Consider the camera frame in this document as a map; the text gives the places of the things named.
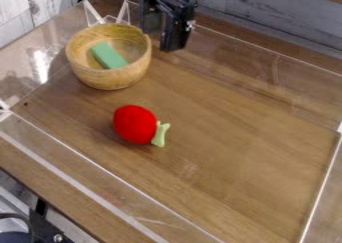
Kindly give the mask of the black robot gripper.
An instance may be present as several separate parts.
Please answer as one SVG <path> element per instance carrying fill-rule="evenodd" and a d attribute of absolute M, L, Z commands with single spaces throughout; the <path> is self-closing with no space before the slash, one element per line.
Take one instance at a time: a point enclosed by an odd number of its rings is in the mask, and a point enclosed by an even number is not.
<path fill-rule="evenodd" d="M 160 50 L 176 51 L 186 47 L 195 28 L 196 0 L 138 0 L 140 6 L 140 27 L 146 33 L 160 30 L 162 14 L 164 26 L 160 35 Z"/>

